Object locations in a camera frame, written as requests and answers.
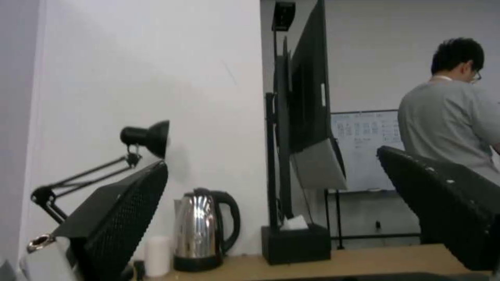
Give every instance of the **metal ring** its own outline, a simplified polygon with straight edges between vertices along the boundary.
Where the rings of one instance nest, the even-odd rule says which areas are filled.
[[[54,241],[56,241],[56,239],[52,235],[43,234],[31,240],[26,247],[26,250],[28,251],[28,254],[31,254],[35,251],[45,248],[46,246],[52,244],[52,242]]]

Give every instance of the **kettle handle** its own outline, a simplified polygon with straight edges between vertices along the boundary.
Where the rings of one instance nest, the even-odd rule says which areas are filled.
[[[240,235],[240,227],[241,227],[240,208],[238,208],[236,200],[227,192],[212,191],[211,195],[215,198],[217,204],[229,205],[229,209],[231,211],[231,217],[233,220],[233,230],[229,238],[227,240],[224,240],[224,242],[222,243],[222,253],[225,255],[229,251],[229,249],[231,249],[231,247],[235,244],[236,239],[238,239],[238,236]]]

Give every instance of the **glasses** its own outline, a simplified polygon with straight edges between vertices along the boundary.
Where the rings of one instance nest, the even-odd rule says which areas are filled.
[[[472,84],[477,83],[481,79],[483,79],[483,77],[481,76],[481,73],[479,73],[479,71],[476,71],[474,77],[472,78],[471,83]]]

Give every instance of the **man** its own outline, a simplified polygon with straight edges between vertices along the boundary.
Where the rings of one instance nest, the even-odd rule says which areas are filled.
[[[462,164],[500,186],[491,151],[500,154],[500,105],[473,85],[484,61],[483,48],[473,39],[439,45],[430,81],[401,101],[399,130],[408,152]]]

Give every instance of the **electric kettle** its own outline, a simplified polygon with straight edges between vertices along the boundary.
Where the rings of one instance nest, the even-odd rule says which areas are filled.
[[[233,231],[224,240],[220,204],[229,205]],[[173,268],[198,272],[214,269],[240,234],[240,209],[226,192],[197,188],[184,194],[175,219]]]

